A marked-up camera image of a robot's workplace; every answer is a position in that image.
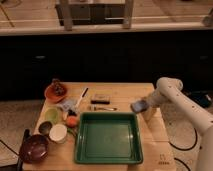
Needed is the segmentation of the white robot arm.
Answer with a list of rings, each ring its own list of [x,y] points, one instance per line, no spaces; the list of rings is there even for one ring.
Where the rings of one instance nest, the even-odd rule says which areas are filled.
[[[143,98],[148,107],[158,107],[166,101],[172,102],[202,136],[196,171],[213,171],[213,115],[182,93],[180,79],[161,77],[156,89]]]

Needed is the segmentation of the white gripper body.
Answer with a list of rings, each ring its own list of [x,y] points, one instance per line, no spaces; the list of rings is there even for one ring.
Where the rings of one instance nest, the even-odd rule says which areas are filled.
[[[158,90],[154,90],[146,98],[145,102],[148,105],[147,109],[142,113],[146,122],[149,122],[151,118],[156,114],[157,109],[161,104],[166,101],[166,97],[162,95]]]

